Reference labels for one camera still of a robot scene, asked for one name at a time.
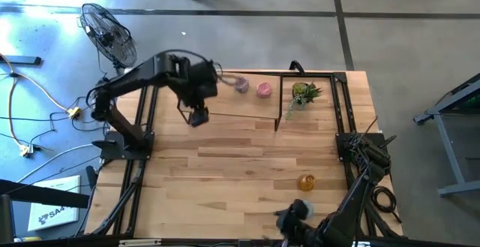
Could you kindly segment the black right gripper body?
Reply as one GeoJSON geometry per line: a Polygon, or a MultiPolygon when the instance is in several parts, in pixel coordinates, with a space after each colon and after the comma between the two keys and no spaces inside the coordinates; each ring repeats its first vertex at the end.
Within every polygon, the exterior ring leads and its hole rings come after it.
{"type": "Polygon", "coordinates": [[[316,229],[305,223],[306,212],[301,199],[295,199],[286,209],[275,212],[276,226],[283,235],[281,245],[319,245],[316,229]]]}

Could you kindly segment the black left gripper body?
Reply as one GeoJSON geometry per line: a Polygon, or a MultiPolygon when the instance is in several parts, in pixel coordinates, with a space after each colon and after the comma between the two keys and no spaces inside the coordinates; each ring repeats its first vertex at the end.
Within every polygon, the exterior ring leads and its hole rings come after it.
{"type": "Polygon", "coordinates": [[[201,61],[186,68],[187,92],[181,98],[187,107],[200,107],[206,98],[218,95],[218,75],[213,61],[201,61]]]}

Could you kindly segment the dark floral candle holder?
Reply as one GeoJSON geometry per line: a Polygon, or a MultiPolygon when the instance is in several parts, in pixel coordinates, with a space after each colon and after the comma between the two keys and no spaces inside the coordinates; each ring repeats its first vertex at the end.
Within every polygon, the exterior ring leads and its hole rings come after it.
{"type": "Polygon", "coordinates": [[[234,90],[239,93],[246,93],[249,89],[249,80],[246,77],[236,77],[234,90]]]}

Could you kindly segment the pink floral candle holder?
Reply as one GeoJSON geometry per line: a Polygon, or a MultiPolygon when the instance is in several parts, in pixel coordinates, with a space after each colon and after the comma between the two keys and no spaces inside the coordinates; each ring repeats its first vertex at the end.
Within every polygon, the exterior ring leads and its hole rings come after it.
{"type": "Polygon", "coordinates": [[[262,82],[256,86],[256,95],[259,98],[269,98],[272,95],[273,89],[270,83],[262,82]]]}

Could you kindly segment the amber glass candlestick holder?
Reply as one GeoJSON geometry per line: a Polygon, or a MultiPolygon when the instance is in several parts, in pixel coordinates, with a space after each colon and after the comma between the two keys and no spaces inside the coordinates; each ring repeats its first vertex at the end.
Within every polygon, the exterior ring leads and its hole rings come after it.
{"type": "Polygon", "coordinates": [[[297,179],[297,189],[300,191],[312,191],[315,188],[316,178],[312,174],[302,174],[297,179]]]}

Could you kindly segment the potted succulent plant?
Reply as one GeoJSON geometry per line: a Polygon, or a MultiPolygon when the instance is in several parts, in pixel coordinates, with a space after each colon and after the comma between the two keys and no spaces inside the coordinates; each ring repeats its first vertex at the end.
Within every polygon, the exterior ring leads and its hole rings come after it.
{"type": "Polygon", "coordinates": [[[314,102],[323,93],[320,87],[312,83],[294,83],[292,85],[292,99],[286,110],[286,119],[289,120],[294,111],[304,110],[306,106],[314,102]]]}

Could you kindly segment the black floor fan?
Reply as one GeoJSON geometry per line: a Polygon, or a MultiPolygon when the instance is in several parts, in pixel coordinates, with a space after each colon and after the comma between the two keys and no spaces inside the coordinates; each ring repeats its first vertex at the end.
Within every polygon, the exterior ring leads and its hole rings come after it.
{"type": "Polygon", "coordinates": [[[83,4],[79,22],[97,51],[109,59],[116,69],[134,66],[137,51],[131,31],[106,8],[95,3],[83,4]]]}

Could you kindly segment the black table frame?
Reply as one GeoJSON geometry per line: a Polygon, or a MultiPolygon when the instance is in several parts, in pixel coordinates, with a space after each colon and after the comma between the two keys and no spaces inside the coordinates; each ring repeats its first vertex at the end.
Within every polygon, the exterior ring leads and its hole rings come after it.
{"type": "Polygon", "coordinates": [[[259,239],[279,237],[275,211],[300,198],[313,205],[311,225],[334,212],[347,193],[338,158],[340,84],[320,78],[323,92],[276,125],[272,119],[211,114],[188,126],[176,97],[161,89],[154,148],[145,169],[134,234],[138,238],[259,239]],[[297,189],[302,174],[312,191],[297,189]]]}

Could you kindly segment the grey metal cart frame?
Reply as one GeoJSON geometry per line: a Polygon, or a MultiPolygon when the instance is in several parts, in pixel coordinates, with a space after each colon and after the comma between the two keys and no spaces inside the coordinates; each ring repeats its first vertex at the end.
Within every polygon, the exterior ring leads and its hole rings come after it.
{"type": "Polygon", "coordinates": [[[467,173],[470,161],[480,165],[480,73],[444,94],[431,108],[413,118],[417,125],[433,120],[445,148],[455,183],[438,188],[446,197],[480,191],[480,179],[467,173]]]}

